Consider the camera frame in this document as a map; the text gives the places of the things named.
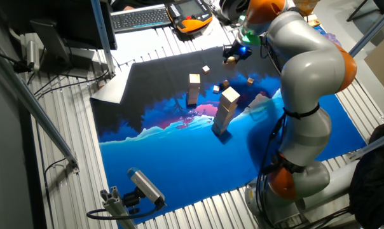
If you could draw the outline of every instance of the power cable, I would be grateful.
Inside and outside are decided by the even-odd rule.
[[[97,220],[125,220],[125,219],[137,219],[137,218],[143,218],[149,215],[154,214],[156,211],[160,210],[161,207],[159,205],[155,206],[155,208],[147,213],[144,214],[136,214],[134,216],[95,216],[93,214],[98,212],[107,212],[106,209],[96,209],[92,210],[88,213],[86,213],[86,216],[90,219],[97,219]]]
[[[44,57],[44,54],[45,54],[45,47],[42,49],[42,54],[41,54],[41,57],[39,58],[39,64],[41,64],[41,61],[42,61],[42,58]],[[34,79],[35,74],[36,74],[36,72],[33,72],[33,73],[29,76],[27,85],[29,85],[29,83]]]
[[[55,165],[56,163],[62,162],[62,161],[64,161],[65,159],[66,159],[66,158],[63,158],[63,159],[61,159],[61,160],[58,160],[58,161],[53,162],[52,164],[50,164],[50,165],[45,169],[45,171],[44,171],[44,176],[46,175],[46,172],[48,172],[48,170],[49,170],[53,165]]]
[[[82,82],[71,83],[71,84],[69,84],[69,85],[65,85],[65,86],[61,86],[61,87],[57,87],[57,88],[49,89],[49,90],[45,91],[44,93],[42,93],[41,95],[39,95],[38,98],[41,98],[42,96],[44,96],[44,95],[46,95],[46,94],[48,94],[48,93],[50,93],[50,92],[52,92],[52,91],[54,91],[54,90],[58,90],[58,89],[61,89],[61,88],[70,87],[70,86],[74,86],[74,85],[79,85],[79,84],[82,84],[82,83],[89,83],[89,82],[92,82],[92,81],[96,81],[96,80],[100,79],[101,77],[104,77],[108,72],[109,72],[109,71],[106,71],[103,75],[98,76],[98,77],[96,77],[96,78],[94,78],[94,79],[92,79],[92,80],[85,80],[85,81],[82,81]]]

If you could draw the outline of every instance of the tall wooden block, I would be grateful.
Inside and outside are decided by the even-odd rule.
[[[230,109],[237,103],[240,94],[237,93],[233,88],[229,87],[220,96],[220,104],[225,108]]]
[[[232,105],[229,109],[227,109],[225,106],[222,104],[219,104],[217,107],[217,112],[221,113],[223,116],[228,116],[229,113],[235,113],[235,110],[237,108],[237,104]]]
[[[224,131],[226,131],[226,128],[220,129],[216,124],[213,124],[212,131],[215,133],[215,135],[221,135]]]
[[[197,103],[198,103],[198,99],[188,99],[188,105],[193,105]]]
[[[226,120],[225,122],[222,122],[218,118],[214,118],[213,119],[213,123],[216,124],[217,127],[219,127],[219,129],[221,129],[221,130],[224,129],[224,128],[228,128],[230,121],[231,120]]]
[[[189,99],[198,99],[199,93],[188,93],[188,100]]]
[[[189,74],[189,88],[198,88],[200,86],[200,75]]]
[[[217,111],[215,118],[217,118],[219,120],[219,122],[221,122],[221,123],[226,123],[228,121],[231,121],[234,114],[235,114],[235,112],[229,112],[227,115],[224,115],[224,114],[220,113],[219,111]]]

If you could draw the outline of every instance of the small wooden block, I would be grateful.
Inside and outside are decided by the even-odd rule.
[[[229,109],[227,109],[222,104],[219,104],[219,106],[217,107],[217,112],[219,112],[223,116],[228,116],[230,113],[234,114],[236,108],[237,108],[237,104],[232,105]]]
[[[225,80],[222,82],[222,89],[227,89],[228,87],[230,87],[230,84],[229,84],[229,81]]]
[[[222,92],[222,95],[220,96],[220,104],[225,106],[225,108],[230,109],[235,105],[239,97],[240,94],[237,93],[233,88],[229,87],[224,92]]]
[[[199,74],[189,74],[189,87],[196,88],[200,85],[200,75]]]
[[[315,26],[320,25],[320,22],[319,22],[318,19],[314,19],[314,20],[309,21],[308,24],[309,24],[311,27],[315,27]]]
[[[212,131],[213,133],[215,133],[215,135],[221,135],[223,134],[224,131],[226,131],[226,129],[220,129],[216,124],[213,124],[212,125]]]
[[[226,61],[228,64],[236,64],[236,57],[229,57]]]
[[[248,86],[253,85],[253,82],[254,82],[254,79],[252,79],[252,78],[247,79],[247,85]]]
[[[228,128],[230,121],[231,120],[228,120],[228,121],[223,123],[220,119],[214,118],[213,119],[213,124],[216,124],[216,126],[219,127],[219,129],[222,130],[222,129]]]
[[[205,67],[202,68],[202,71],[203,71],[204,74],[208,74],[209,71],[210,71],[210,68],[208,66],[205,66]]]
[[[214,86],[213,86],[213,93],[218,94],[219,91],[220,91],[220,87],[217,86],[217,85],[214,85]]]

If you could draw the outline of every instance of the slatted metal surface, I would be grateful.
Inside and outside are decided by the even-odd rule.
[[[230,28],[221,27],[216,19],[211,26],[213,31],[209,35],[185,36],[184,41],[180,41],[169,27],[148,30],[146,35],[158,36],[163,46],[135,56],[133,61],[122,65],[121,68],[122,70],[130,68],[134,62],[195,52],[213,46],[228,45],[234,41],[236,31],[229,31]],[[137,41],[129,42],[132,42],[133,45],[142,45],[137,44]],[[99,59],[103,59],[102,52],[98,52],[97,56]],[[96,75],[89,73],[88,77],[94,79]],[[43,75],[36,77],[30,85],[31,90],[33,92],[39,90],[52,78],[53,76]],[[45,87],[45,90],[80,81],[84,80],[59,77]],[[52,122],[74,151],[80,167],[80,173],[73,174],[66,170],[66,162],[61,162],[51,168],[46,177],[40,174],[48,228],[53,228],[53,225],[55,228],[117,228],[115,222],[86,218],[87,211],[102,208],[99,191],[108,189],[89,102],[89,98],[96,90],[95,83],[84,83],[56,90],[39,99]],[[381,123],[380,111],[374,108],[375,104],[367,98],[362,86],[357,82],[338,93],[338,98],[360,134],[365,140],[368,140],[373,129]],[[42,128],[36,125],[34,118],[32,118],[32,122],[38,165],[40,170],[44,170],[49,164],[62,159],[63,156]],[[325,163],[328,163],[332,169],[341,166],[337,160]],[[45,192],[45,178],[50,191],[50,204],[48,204]],[[255,228],[254,218],[245,205],[243,193],[244,188],[239,188],[207,198],[149,220],[139,225],[139,228]]]

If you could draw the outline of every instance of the wooden block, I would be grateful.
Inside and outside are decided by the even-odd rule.
[[[208,66],[205,66],[205,67],[202,68],[202,71],[203,71],[204,74],[208,74],[209,71],[210,71],[210,68]]]
[[[188,94],[199,94],[199,87],[198,88],[190,88],[189,91],[188,91]]]
[[[200,75],[199,74],[189,74],[189,87],[197,88],[200,85]]]
[[[253,85],[253,82],[254,82],[254,79],[252,79],[252,78],[247,79],[247,85],[248,86]]]
[[[229,81],[225,80],[222,82],[222,89],[227,89],[228,87],[230,87],[230,84],[229,84]]]
[[[229,57],[227,59],[226,63],[228,63],[228,64],[236,64],[236,57],[233,57],[233,56]]]
[[[193,105],[197,103],[198,103],[198,99],[188,99],[188,105]]]
[[[217,85],[214,85],[214,86],[213,86],[213,93],[218,94],[219,91],[220,91],[220,87],[217,86]]]
[[[213,133],[215,133],[215,135],[221,135],[223,134],[224,131],[226,131],[226,129],[220,129],[216,124],[213,124],[212,125],[212,131]]]
[[[222,122],[220,119],[214,118],[213,119],[213,124],[216,124],[216,126],[219,127],[219,129],[222,130],[222,129],[228,128],[230,121],[231,120],[227,120],[225,122]]]
[[[225,108],[230,109],[235,105],[239,97],[240,94],[237,93],[233,88],[229,87],[224,92],[222,92],[222,95],[220,96],[220,104],[225,106]]]
[[[234,114],[235,112],[230,112],[227,115],[223,115],[222,113],[217,111],[215,114],[215,118],[217,118],[220,123],[228,123],[233,119]]]
[[[219,104],[217,107],[217,112],[219,112],[223,116],[228,116],[230,113],[234,114],[236,108],[237,108],[237,104],[232,105],[229,109],[223,106],[222,104]]]
[[[199,93],[188,93],[188,100],[190,99],[198,99]]]
[[[320,22],[319,22],[318,19],[314,19],[314,20],[309,21],[308,24],[309,24],[311,27],[315,27],[315,26],[320,25]]]

